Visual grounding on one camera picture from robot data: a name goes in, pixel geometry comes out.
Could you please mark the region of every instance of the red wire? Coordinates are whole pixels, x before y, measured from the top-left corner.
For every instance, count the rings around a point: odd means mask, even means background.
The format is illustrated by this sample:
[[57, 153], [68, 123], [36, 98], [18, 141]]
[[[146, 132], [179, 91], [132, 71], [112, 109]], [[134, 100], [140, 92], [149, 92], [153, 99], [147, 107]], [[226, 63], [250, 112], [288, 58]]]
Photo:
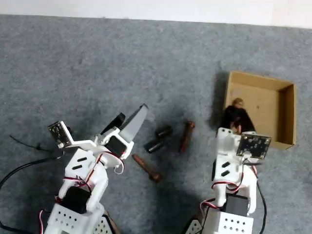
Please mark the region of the red wire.
[[43, 224], [41, 220], [43, 210], [39, 211], [38, 219], [39, 219], [39, 234], [43, 234]]

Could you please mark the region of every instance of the black cable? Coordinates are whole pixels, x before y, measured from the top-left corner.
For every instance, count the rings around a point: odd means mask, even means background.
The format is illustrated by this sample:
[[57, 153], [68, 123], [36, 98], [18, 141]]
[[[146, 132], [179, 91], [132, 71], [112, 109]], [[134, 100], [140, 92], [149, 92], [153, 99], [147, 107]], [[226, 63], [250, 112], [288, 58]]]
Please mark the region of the black cable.
[[41, 148], [41, 147], [40, 147], [40, 144], [38, 144], [37, 146], [28, 145], [28, 144], [26, 144], [26, 143], [24, 143], [24, 142], [21, 142], [20, 140], [16, 139], [16, 138], [13, 137], [12, 135], [10, 135], [10, 137], [11, 137], [14, 141], [16, 141], [17, 143], [22, 144], [22, 145], [24, 145], [24, 146], [27, 146], [27, 147], [30, 147], [30, 148], [34, 148], [34, 149], [36, 149], [36, 150], [41, 150], [41, 151], [53, 153], [52, 150], [47, 150], [47, 149]]
[[262, 199], [262, 202], [263, 202], [263, 208], [264, 208], [264, 214], [263, 214], [263, 221], [262, 221], [262, 228], [261, 228], [261, 231], [259, 234], [263, 234], [264, 232], [264, 229], [265, 229], [265, 223], [266, 223], [266, 220], [267, 220], [267, 204], [265, 202], [265, 199], [264, 199], [264, 196], [262, 194], [262, 191], [261, 191], [261, 188], [260, 188], [260, 185], [259, 183], [257, 182], [257, 187], [258, 187], [258, 190], [259, 190], [259, 193], [261, 195], [261, 199]]
[[203, 226], [201, 227], [201, 230], [200, 230], [200, 231], [198, 231], [198, 232], [197, 232], [197, 233], [195, 233], [195, 234], [199, 234], [199, 233], [201, 233], [201, 234], [202, 234], [202, 232], [203, 232], [203, 230], [204, 230], [204, 227], [205, 227], [206, 220], [207, 220], [207, 216], [208, 216], [208, 211], [209, 211], [209, 208], [210, 208], [210, 207], [208, 207], [208, 208], [207, 208], [206, 215], [205, 215], [205, 220], [204, 220]]
[[[40, 164], [40, 163], [44, 163], [44, 162], [49, 162], [49, 161], [53, 161], [53, 160], [57, 160], [57, 159], [60, 159], [62, 156], [58, 156], [58, 157], [52, 157], [52, 158], [45, 158], [45, 159], [40, 159], [40, 160], [36, 160], [36, 161], [33, 161], [33, 162], [29, 162], [29, 163], [26, 163], [24, 165], [21, 165], [19, 167], [17, 167], [16, 169], [12, 170], [9, 174], [7, 174], [0, 182], [0, 190], [2, 188], [2, 186], [4, 185], [4, 183], [12, 176], [14, 175], [16, 172], [26, 168], [26, 167], [30, 167], [30, 166], [33, 166], [33, 165], [36, 165], [36, 164]], [[11, 228], [9, 226], [6, 226], [4, 225], [1, 221], [0, 221], [0, 228], [4, 229], [4, 230], [7, 230], [7, 231], [10, 231], [10, 232], [14, 232], [14, 233], [21, 233], [21, 234], [33, 234], [31, 232], [28, 232], [28, 231], [24, 231], [24, 230], [21, 230], [21, 229], [17, 229], [17, 228]]]

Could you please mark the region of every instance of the small figurine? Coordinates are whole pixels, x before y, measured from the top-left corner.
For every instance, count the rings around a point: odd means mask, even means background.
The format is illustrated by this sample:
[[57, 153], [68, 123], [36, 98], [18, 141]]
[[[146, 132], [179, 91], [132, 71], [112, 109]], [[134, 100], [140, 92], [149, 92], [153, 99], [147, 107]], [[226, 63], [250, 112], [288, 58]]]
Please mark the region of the small figurine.
[[232, 129], [237, 134], [255, 132], [254, 124], [243, 106], [243, 99], [235, 98], [232, 105], [224, 110], [221, 127]]

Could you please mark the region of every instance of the perforated white plate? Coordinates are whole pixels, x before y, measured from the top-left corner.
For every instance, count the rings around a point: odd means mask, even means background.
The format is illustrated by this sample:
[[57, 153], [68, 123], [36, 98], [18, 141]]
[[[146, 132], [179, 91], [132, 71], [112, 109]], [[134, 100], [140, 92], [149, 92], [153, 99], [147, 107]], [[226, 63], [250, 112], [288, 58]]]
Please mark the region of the perforated white plate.
[[96, 226], [93, 234], [114, 234], [108, 222], [109, 221], [106, 216], [103, 216], [99, 224]]

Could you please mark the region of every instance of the gray carpet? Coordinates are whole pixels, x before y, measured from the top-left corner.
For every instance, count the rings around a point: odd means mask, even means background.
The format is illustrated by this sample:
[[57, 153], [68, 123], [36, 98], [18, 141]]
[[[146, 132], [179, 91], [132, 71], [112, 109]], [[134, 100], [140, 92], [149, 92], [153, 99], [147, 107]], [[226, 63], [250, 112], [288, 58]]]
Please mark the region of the gray carpet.
[[[297, 84], [297, 145], [270, 149], [259, 167], [268, 205], [266, 234], [308, 234], [312, 219], [312, 31], [279, 27], [125, 19], [0, 17], [0, 178], [54, 149], [47, 125], [64, 120], [75, 139], [100, 132], [119, 112], [150, 107], [133, 152], [160, 171], [155, 185], [128, 158], [109, 171], [102, 203], [124, 234], [179, 234], [210, 189], [215, 130], [231, 70], [281, 77]], [[196, 122], [185, 155], [177, 154], [183, 121]], [[153, 155], [143, 145], [156, 127], [175, 136]], [[51, 209], [61, 161], [14, 175], [0, 192], [0, 220], [37, 233], [37, 213]], [[261, 228], [258, 196], [254, 234]]]

